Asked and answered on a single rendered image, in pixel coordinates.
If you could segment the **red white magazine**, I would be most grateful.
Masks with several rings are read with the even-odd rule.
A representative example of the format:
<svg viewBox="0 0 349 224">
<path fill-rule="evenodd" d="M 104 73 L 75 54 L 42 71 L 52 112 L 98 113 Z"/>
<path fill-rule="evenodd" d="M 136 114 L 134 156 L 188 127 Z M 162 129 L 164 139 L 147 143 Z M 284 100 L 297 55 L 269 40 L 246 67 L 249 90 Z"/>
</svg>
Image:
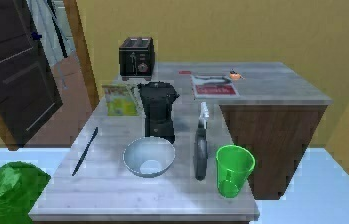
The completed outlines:
<svg viewBox="0 0 349 224">
<path fill-rule="evenodd" d="M 191 75 L 192 91 L 196 99 L 239 97 L 233 81 L 222 75 Z"/>
</svg>

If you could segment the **grey bowl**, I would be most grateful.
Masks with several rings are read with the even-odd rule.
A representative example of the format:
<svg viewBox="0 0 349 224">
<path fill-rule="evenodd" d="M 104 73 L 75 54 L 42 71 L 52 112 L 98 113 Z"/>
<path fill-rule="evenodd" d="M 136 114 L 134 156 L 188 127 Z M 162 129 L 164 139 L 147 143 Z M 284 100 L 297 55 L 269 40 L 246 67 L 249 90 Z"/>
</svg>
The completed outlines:
<svg viewBox="0 0 349 224">
<path fill-rule="evenodd" d="M 123 152 L 123 162 L 134 175 L 155 178 L 165 173 L 176 157 L 174 146 L 160 137 L 142 137 L 130 143 Z"/>
</svg>

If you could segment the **yellow green book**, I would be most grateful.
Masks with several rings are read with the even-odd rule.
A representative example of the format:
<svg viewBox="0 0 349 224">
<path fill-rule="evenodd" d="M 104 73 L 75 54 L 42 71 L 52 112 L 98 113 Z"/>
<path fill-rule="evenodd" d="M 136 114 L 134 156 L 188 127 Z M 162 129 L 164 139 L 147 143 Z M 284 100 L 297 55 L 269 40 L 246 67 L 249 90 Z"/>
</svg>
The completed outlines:
<svg viewBox="0 0 349 224">
<path fill-rule="evenodd" d="M 135 86 L 131 84 L 103 85 L 107 114 L 109 116 L 138 116 L 139 105 L 135 97 Z"/>
</svg>

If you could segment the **black toaster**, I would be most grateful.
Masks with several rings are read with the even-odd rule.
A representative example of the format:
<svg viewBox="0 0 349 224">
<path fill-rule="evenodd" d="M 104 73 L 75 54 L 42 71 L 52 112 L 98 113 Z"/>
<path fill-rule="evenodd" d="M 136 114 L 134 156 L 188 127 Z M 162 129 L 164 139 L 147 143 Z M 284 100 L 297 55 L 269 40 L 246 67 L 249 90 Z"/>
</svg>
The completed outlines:
<svg viewBox="0 0 349 224">
<path fill-rule="evenodd" d="M 155 66 L 152 37 L 128 37 L 119 47 L 119 74 L 124 81 L 143 78 L 150 81 Z"/>
</svg>

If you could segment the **green translucent cup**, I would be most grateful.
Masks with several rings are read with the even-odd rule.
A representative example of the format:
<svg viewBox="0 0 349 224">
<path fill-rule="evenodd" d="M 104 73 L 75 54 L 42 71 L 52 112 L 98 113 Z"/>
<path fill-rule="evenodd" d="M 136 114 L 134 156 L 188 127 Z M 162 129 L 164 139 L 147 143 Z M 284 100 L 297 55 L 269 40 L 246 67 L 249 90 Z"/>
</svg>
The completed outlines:
<svg viewBox="0 0 349 224">
<path fill-rule="evenodd" d="M 241 146 L 225 145 L 217 150 L 215 160 L 219 193 L 225 198 L 236 197 L 255 168 L 254 156 Z"/>
</svg>

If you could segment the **grey top wooden counter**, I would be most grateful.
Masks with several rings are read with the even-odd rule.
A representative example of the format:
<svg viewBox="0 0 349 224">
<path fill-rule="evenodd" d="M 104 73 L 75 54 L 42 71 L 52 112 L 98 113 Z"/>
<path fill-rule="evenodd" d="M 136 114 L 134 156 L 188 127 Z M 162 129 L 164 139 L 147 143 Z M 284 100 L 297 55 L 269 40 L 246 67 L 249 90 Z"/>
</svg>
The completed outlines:
<svg viewBox="0 0 349 224">
<path fill-rule="evenodd" d="M 192 74 L 181 75 L 180 70 Z M 200 99 L 192 93 L 191 75 L 242 74 L 235 86 L 239 97 L 228 104 L 290 106 L 319 110 L 331 100 L 281 62 L 191 63 L 160 62 L 154 78 L 169 82 L 179 93 L 173 105 L 176 159 L 156 178 L 141 178 L 123 162 L 124 149 L 144 134 L 142 117 L 109 117 L 100 102 L 76 138 L 70 152 L 32 208 L 34 224 L 250 224 L 259 210 L 250 187 L 237 197 L 222 197 L 216 187 L 215 161 L 198 181 L 193 172 L 193 147 Z M 83 164 L 71 176 L 94 129 L 99 131 Z"/>
</svg>

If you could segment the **dark brown room door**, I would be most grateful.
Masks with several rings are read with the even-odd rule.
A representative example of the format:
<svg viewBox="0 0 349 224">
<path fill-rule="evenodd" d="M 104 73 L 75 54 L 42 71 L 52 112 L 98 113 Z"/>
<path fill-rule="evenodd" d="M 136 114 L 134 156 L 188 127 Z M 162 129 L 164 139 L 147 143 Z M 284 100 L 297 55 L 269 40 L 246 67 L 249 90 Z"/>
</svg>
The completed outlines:
<svg viewBox="0 0 349 224">
<path fill-rule="evenodd" d="M 17 150 L 62 106 L 26 0 L 0 0 L 0 137 Z"/>
</svg>

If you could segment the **green bin bag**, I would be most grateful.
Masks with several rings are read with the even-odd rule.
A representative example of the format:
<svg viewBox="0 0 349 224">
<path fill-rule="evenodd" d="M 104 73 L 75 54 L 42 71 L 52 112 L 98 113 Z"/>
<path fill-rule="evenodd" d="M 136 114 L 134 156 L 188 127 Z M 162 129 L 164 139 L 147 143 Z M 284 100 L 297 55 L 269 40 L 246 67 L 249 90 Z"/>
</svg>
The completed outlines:
<svg viewBox="0 0 349 224">
<path fill-rule="evenodd" d="M 51 176 L 37 166 L 16 161 L 0 167 L 0 224 L 33 224 L 28 213 Z"/>
</svg>

